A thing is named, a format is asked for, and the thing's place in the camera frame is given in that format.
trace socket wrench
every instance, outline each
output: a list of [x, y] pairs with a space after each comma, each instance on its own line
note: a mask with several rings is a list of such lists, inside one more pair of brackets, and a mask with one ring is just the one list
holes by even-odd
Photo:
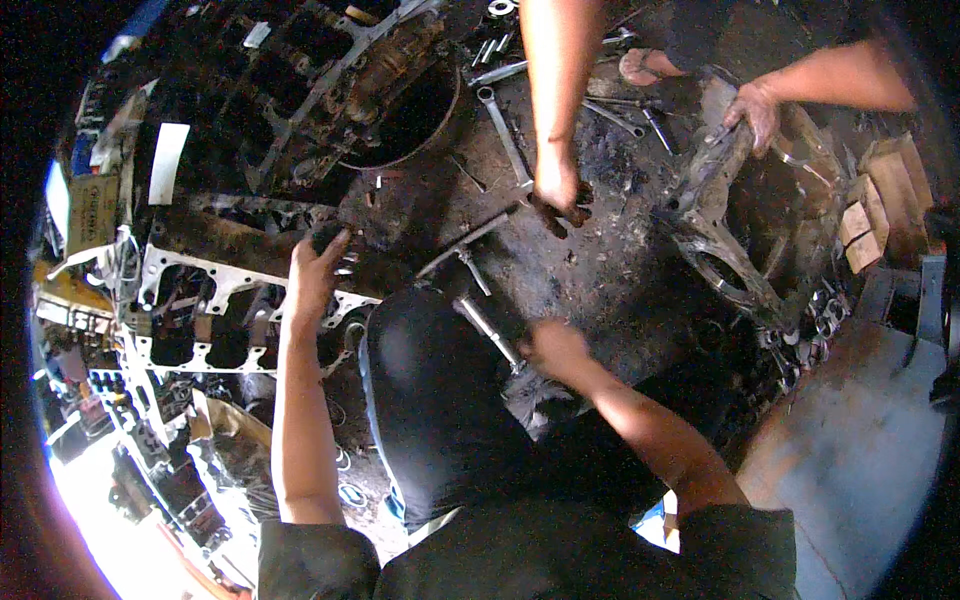
[[510, 159], [510, 164], [514, 167], [516, 186], [527, 192], [532, 191], [534, 181], [527, 173], [527, 167], [523, 164], [523, 157], [520, 156], [520, 150], [516, 148], [514, 139], [510, 136], [510, 130], [507, 129], [507, 123], [503, 120], [500, 107], [496, 105], [496, 95], [493, 93], [493, 88], [486, 85], [481, 87], [477, 90], [477, 98], [487, 107], [490, 118], [493, 120], [493, 126], [496, 127], [496, 132], [500, 135], [503, 148], [507, 151], [507, 158]]

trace metal frame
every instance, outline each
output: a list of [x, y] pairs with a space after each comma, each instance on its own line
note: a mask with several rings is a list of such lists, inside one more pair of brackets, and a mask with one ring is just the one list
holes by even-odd
[[[841, 193], [846, 191], [844, 172], [799, 105], [790, 103], [784, 108], [784, 122], [810, 147], [814, 158], [807, 162], [815, 161], [817, 167], [828, 174], [824, 178], [820, 171], [804, 163], [804, 170], [816, 178], [812, 184], [821, 186], [818, 190], [822, 197], [820, 221], [825, 233], [832, 236], [839, 227]], [[753, 142], [749, 126], [741, 122], [718, 143], [702, 145], [690, 162], [679, 192], [660, 216], [670, 225], [671, 235], [684, 259], [721, 296], [758, 325], [789, 335], [796, 329], [813, 292], [811, 283], [805, 281], [786, 299], [781, 298], [768, 280], [776, 265], [767, 265], [762, 273], [725, 224], [730, 186], [752, 150]], [[780, 260], [782, 250], [778, 249], [776, 256], [769, 257], [768, 261]], [[723, 262], [739, 280], [731, 281], [720, 273], [710, 256]]]

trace wooden block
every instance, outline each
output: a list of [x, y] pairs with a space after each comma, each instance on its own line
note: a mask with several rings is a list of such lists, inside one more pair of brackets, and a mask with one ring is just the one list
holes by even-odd
[[886, 251], [894, 266], [916, 269], [927, 253], [924, 212], [900, 154], [874, 156], [866, 171], [876, 186], [890, 232]]
[[863, 185], [863, 196], [860, 203], [867, 210], [867, 218], [870, 220], [870, 229], [874, 231], [876, 242], [880, 249], [887, 247], [887, 238], [890, 237], [890, 223], [887, 221], [887, 212], [883, 209], [883, 202], [880, 200], [880, 194], [876, 191], [874, 181], [870, 176], [864, 176], [866, 180]]
[[883, 250], [870, 232], [855, 240], [847, 248], [847, 261], [855, 274], [860, 273], [883, 256]]
[[870, 220], [867, 218], [867, 211], [863, 204], [859, 202], [851, 204], [844, 211], [843, 221], [840, 222], [840, 242], [843, 243], [844, 248], [869, 230]]
[[[868, 229], [874, 232], [880, 249], [885, 249], [887, 238], [890, 235], [890, 224], [887, 222], [886, 211], [883, 210], [883, 202], [880, 201], [880, 195], [869, 175], [861, 175], [851, 184], [850, 192], [847, 194], [847, 205], [853, 207], [855, 204], [860, 204], [863, 207], [867, 221], [870, 223]], [[850, 226], [847, 226], [845, 230], [845, 224], [850, 218], [852, 216], [848, 217], [845, 213], [844, 223], [841, 224], [840, 228], [840, 239], [845, 247], [850, 244], [851, 240], [856, 239], [858, 235], [863, 233], [863, 231], [851, 231]]]
[[861, 165], [868, 163], [874, 156], [890, 154], [900, 154], [903, 158], [903, 165], [910, 175], [910, 183], [917, 196], [917, 204], [922, 212], [926, 212], [933, 207], [933, 194], [930, 193], [930, 183], [926, 178], [924, 163], [920, 160], [920, 153], [917, 152], [917, 146], [913, 143], [913, 133], [907, 132], [901, 137], [874, 142], [861, 160]]

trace concrete floor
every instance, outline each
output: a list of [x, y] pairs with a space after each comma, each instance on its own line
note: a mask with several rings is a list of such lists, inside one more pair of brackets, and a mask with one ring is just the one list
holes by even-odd
[[831, 357], [769, 415], [737, 481], [758, 508], [789, 508], [801, 598], [863, 598], [918, 522], [946, 418], [927, 392], [946, 362], [921, 340], [854, 319]]

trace foot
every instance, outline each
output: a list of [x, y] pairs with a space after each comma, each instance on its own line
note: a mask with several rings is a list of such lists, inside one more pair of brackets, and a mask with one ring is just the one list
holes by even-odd
[[643, 87], [664, 77], [681, 77], [686, 71], [675, 67], [662, 50], [631, 48], [620, 59], [620, 75], [628, 84]]

